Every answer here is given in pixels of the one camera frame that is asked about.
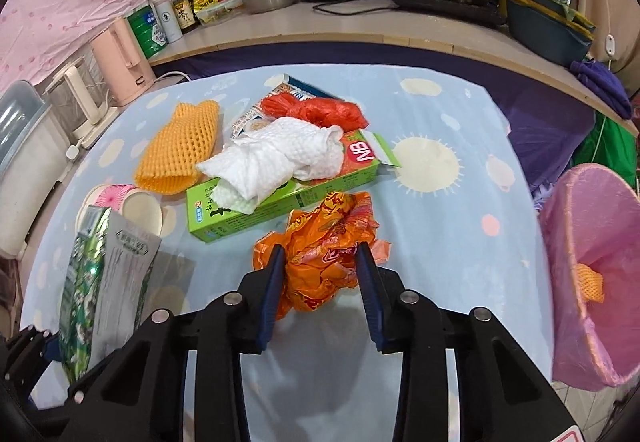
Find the green box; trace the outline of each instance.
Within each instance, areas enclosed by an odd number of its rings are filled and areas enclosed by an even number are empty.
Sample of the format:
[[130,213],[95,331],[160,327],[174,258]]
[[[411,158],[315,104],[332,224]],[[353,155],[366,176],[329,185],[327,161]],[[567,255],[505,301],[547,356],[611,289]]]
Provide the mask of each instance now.
[[300,182],[289,180],[251,215],[221,209],[211,199],[211,191],[218,185],[218,178],[187,189],[187,223],[189,232],[210,243],[220,237],[247,229],[294,209],[319,202],[333,191],[348,191],[376,177],[380,164],[397,166],[398,161],[384,139],[375,133],[353,131],[345,133],[341,142],[345,155],[342,170],[331,180]]

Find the crumpled red plastic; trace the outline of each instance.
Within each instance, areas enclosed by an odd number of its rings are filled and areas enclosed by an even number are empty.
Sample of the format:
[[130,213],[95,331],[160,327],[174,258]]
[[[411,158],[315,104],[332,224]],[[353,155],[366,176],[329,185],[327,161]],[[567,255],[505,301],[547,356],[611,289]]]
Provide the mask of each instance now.
[[369,244],[377,264],[389,258],[391,244],[376,239],[369,193],[329,193],[310,213],[292,211],[284,233],[270,232],[254,246],[254,270],[267,266],[274,245],[287,254],[282,295],[276,319],[289,310],[312,312],[340,288],[358,285],[355,253]]
[[280,92],[263,99],[260,108],[273,118],[294,117],[319,127],[338,125],[345,133],[369,125],[357,104],[334,98],[298,100],[290,93]]

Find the pink trash bag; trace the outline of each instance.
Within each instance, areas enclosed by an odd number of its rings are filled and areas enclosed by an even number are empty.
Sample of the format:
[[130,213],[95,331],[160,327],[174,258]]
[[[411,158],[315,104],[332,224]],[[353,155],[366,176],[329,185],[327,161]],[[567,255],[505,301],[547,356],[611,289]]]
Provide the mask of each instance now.
[[[553,379],[597,391],[640,369],[640,200],[618,174],[582,164],[540,213],[549,258],[556,348]],[[603,303],[585,299],[576,265],[602,275]]]

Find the paper cup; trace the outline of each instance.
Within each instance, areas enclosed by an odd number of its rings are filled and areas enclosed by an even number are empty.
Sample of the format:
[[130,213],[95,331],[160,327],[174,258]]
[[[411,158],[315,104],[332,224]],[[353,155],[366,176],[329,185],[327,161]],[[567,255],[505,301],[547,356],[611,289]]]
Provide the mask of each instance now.
[[162,231],[162,209],[148,192],[132,184],[100,184],[89,191],[76,216],[76,234],[89,205],[110,207],[156,236]]

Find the polka dot tablecloth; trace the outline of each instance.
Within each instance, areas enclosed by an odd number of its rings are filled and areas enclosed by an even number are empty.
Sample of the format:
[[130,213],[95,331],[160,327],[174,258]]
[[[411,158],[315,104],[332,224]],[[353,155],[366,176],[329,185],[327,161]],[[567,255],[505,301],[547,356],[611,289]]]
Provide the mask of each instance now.
[[[487,92],[431,70],[343,64],[270,66],[179,84],[135,101],[86,156],[54,212],[26,289],[23,325],[58,329],[58,308],[84,196],[101,183],[131,183],[144,148],[178,101],[218,101],[223,135],[276,85],[282,72],[356,102],[392,145],[401,168],[361,189],[372,195],[378,237],[393,246],[388,267],[407,288],[443,308],[488,307],[547,377],[553,353],[545,250],[527,183],[508,141],[508,122]],[[236,289],[252,246],[286,217],[211,244],[186,230],[184,196],[161,199],[162,244],[146,299],[185,313]],[[315,313],[276,324],[261,356],[243,356],[252,440],[388,442],[396,416],[401,356],[369,339],[357,289]],[[194,361],[185,396],[193,427]],[[53,364],[36,387],[40,406],[60,404],[66,380]],[[457,438],[457,386],[450,380],[450,431]]]

